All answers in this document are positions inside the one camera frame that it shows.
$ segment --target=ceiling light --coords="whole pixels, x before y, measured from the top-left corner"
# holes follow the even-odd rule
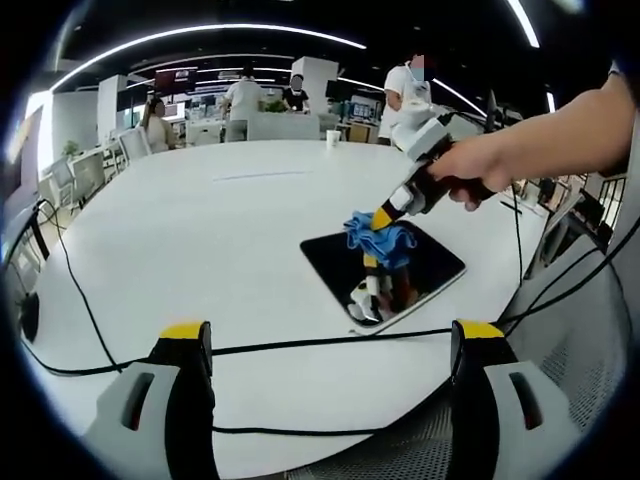
[[[244,67],[227,67],[227,68],[208,68],[206,70],[198,70],[198,73],[210,73],[210,72],[234,72],[240,71]],[[291,73],[291,69],[288,68],[268,68],[268,67],[254,67],[254,70],[258,72],[282,72]]]
[[[368,87],[368,88],[372,88],[374,90],[378,90],[381,92],[384,92],[384,88],[382,87],[376,87],[375,85],[370,85],[368,83],[364,83],[364,82],[358,82],[356,80],[351,80],[349,78],[343,78],[343,77],[339,77],[338,80],[342,81],[342,82],[347,82],[347,83],[353,83],[354,85],[360,85],[362,87]],[[444,88],[446,91],[452,93],[453,95],[455,95],[456,97],[458,97],[460,100],[462,100],[463,102],[465,102],[467,105],[469,105],[471,108],[473,108],[475,111],[477,111],[478,113],[480,113],[480,115],[482,115],[483,117],[486,118],[487,114],[484,113],[482,110],[480,110],[480,108],[478,108],[475,104],[473,104],[469,99],[467,99],[465,96],[463,96],[461,93],[456,92],[453,88],[451,88],[449,85],[446,85],[445,83],[443,83],[442,81],[438,80],[437,78],[433,79],[433,82],[436,85],[441,86],[442,88]]]
[[[180,60],[172,60],[170,62],[164,62],[164,63],[157,63],[155,65],[147,65],[146,67],[142,67],[138,70],[134,70],[133,72],[131,72],[129,75],[134,75],[140,72],[145,72],[147,70],[155,70],[159,67],[166,67],[168,65],[175,65],[176,63],[188,63],[188,62],[197,62],[200,60],[208,60],[211,58],[232,58],[232,57],[261,57],[261,58],[278,58],[278,59],[282,59],[282,60],[294,60],[295,57],[292,57],[290,55],[273,55],[270,53],[224,53],[224,54],[220,54],[220,55],[204,55],[204,56],[200,56],[200,57],[189,57],[189,58],[182,58]]]
[[[340,80],[341,82],[353,83],[354,85],[360,85],[361,87],[372,88],[374,90],[384,92],[384,88],[376,87],[375,85],[371,85],[369,83],[358,82],[357,80],[351,80],[350,78],[338,77],[338,80]]]
[[[553,93],[547,92],[547,105],[549,106],[549,112],[556,111],[556,99],[553,98]]]
[[[480,115],[482,115],[483,117],[487,118],[487,114],[485,112],[483,112],[480,108],[478,108],[474,103],[471,102],[471,100],[469,100],[467,97],[465,97],[464,95],[462,95],[459,92],[456,92],[453,88],[451,88],[449,85],[445,84],[444,82],[438,80],[437,78],[433,79],[433,83],[435,83],[436,85],[441,86],[442,88],[444,88],[447,92],[452,93],[453,95],[455,95],[456,97],[458,97],[460,100],[462,100],[464,103],[466,103],[467,105],[469,105],[471,108],[473,108],[476,112],[478,112]]]
[[[93,57],[91,60],[80,65],[78,68],[72,70],[67,75],[58,80],[49,90],[54,92],[66,82],[68,82],[71,78],[75,77],[80,72],[83,72],[91,65],[98,63],[100,60],[104,60],[111,55],[114,55],[118,52],[126,50],[131,47],[135,47],[136,45],[140,45],[142,43],[151,42],[153,40],[159,40],[161,38],[170,37],[173,35],[180,35],[183,33],[195,33],[195,32],[207,32],[207,31],[216,31],[216,30],[275,30],[279,32],[289,32],[289,33],[298,33],[301,35],[309,35],[312,37],[322,38],[324,40],[329,40],[332,42],[342,43],[345,45],[349,45],[351,47],[359,48],[361,50],[366,50],[367,47],[360,43],[352,42],[350,40],[346,40],[344,38],[335,37],[333,35],[327,35],[326,33],[314,32],[312,30],[304,30],[301,28],[293,28],[293,27],[285,27],[282,25],[260,25],[260,24],[252,24],[252,23],[222,23],[218,25],[200,25],[196,27],[186,27],[186,28],[177,28],[175,30],[167,30],[165,32],[156,33],[154,35],[147,35],[146,37],[141,37],[136,40],[132,40],[127,43],[123,43],[122,45],[118,45],[110,50],[107,50],[100,55]]]
[[[137,87],[138,85],[146,85],[147,83],[151,83],[153,81],[154,79],[152,78],[151,80],[145,80],[144,82],[134,83],[133,85],[127,86],[127,89]]]
[[[226,80],[204,80],[202,82],[196,82],[196,85],[205,85],[207,83],[228,83],[228,82],[237,82],[237,78],[230,78]],[[255,82],[275,82],[273,78],[256,78]]]
[[[527,40],[529,40],[529,45],[533,48],[540,48],[540,44],[538,43],[538,37],[536,37],[536,32],[533,30],[533,26],[531,25],[531,21],[529,17],[527,17],[527,13],[522,8],[519,0],[507,0],[509,5],[511,6],[511,10],[515,13],[518,18],[518,22],[520,22],[520,26],[522,30],[524,30],[524,34],[527,36]]]
[[[176,72],[178,70],[197,70],[198,67],[176,67],[176,68],[163,68],[162,70],[156,70],[156,72]]]

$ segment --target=human hand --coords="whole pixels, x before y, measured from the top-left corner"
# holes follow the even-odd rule
[[[502,139],[495,133],[471,137],[454,145],[428,171],[438,180],[445,177],[464,180],[479,178],[492,192],[501,192],[512,181],[502,161],[501,151]],[[470,212],[481,203],[465,188],[452,189],[449,196],[456,202],[464,203]]]

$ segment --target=desk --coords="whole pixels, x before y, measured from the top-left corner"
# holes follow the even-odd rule
[[[109,183],[64,234],[71,265],[116,361],[146,356],[182,319],[212,325],[213,348],[348,335],[352,322],[300,251],[371,211],[407,175],[393,148],[265,141],[143,158]],[[495,321],[518,286],[513,211],[500,196],[468,213],[449,199],[413,221],[467,272],[388,333],[438,329],[452,319]],[[523,209],[528,263],[546,217]],[[34,349],[51,366],[107,365],[61,248],[38,280]],[[448,335],[271,350],[214,358],[220,427],[309,430],[386,426],[448,377]],[[95,416],[116,374],[59,378],[36,369],[73,431]],[[214,435],[222,478],[267,475],[344,450],[359,437]]]
[[[349,121],[339,123],[338,128],[345,131],[345,140],[352,143],[377,143],[380,127],[370,123]]]

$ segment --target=ceiling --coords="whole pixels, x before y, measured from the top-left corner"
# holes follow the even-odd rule
[[[438,78],[467,98],[481,103],[493,88],[499,103],[525,116],[547,109],[546,91],[563,104],[606,78],[604,43],[582,17],[570,16],[551,0],[520,0],[541,48],[529,46],[507,0],[395,0],[375,2],[324,0],[99,0],[76,10],[55,52],[58,58],[86,61],[110,48],[145,35],[181,27],[219,23],[284,25],[345,38],[367,46],[360,50],[320,38],[287,32],[208,31],[146,42],[100,61],[65,85],[96,85],[115,73],[128,74],[145,65],[230,53],[315,56],[340,63],[343,76],[382,86],[388,69],[413,46],[435,57]],[[246,58],[213,58],[185,62],[204,68],[241,66]],[[259,67],[289,68],[291,60],[255,57]],[[154,70],[142,71],[152,78]],[[47,79],[62,72],[47,74]],[[201,74],[202,80],[215,73]],[[286,74],[265,72],[285,81]],[[434,100],[460,107],[443,89]]]

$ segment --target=woman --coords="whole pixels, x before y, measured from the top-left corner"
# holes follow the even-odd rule
[[[287,88],[282,98],[284,100],[287,109],[290,112],[309,112],[309,95],[302,89],[302,82],[304,77],[300,74],[296,74],[291,77],[290,88]]]
[[[166,120],[163,120],[165,108],[164,102],[159,98],[152,98],[147,102],[144,116],[140,126],[147,134],[147,142],[151,153],[166,152],[176,148],[176,138],[173,128]]]

